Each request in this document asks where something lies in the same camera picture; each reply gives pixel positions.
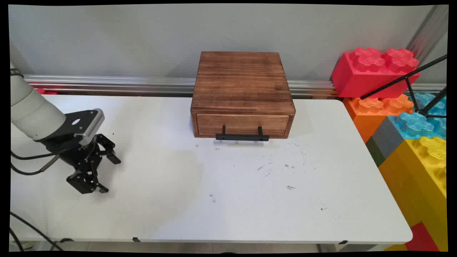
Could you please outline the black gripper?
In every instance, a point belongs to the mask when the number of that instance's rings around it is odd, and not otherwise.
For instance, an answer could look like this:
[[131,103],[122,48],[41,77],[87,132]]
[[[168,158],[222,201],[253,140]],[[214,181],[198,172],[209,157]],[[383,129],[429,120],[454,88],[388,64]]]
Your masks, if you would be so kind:
[[51,153],[58,153],[59,158],[75,168],[75,172],[67,177],[67,183],[81,194],[93,192],[108,193],[109,189],[98,181],[98,166],[100,161],[86,161],[92,154],[96,157],[106,157],[111,163],[121,164],[114,151],[115,144],[103,134],[96,134],[94,142],[81,145],[83,136],[68,134],[54,138],[45,138],[42,143]]

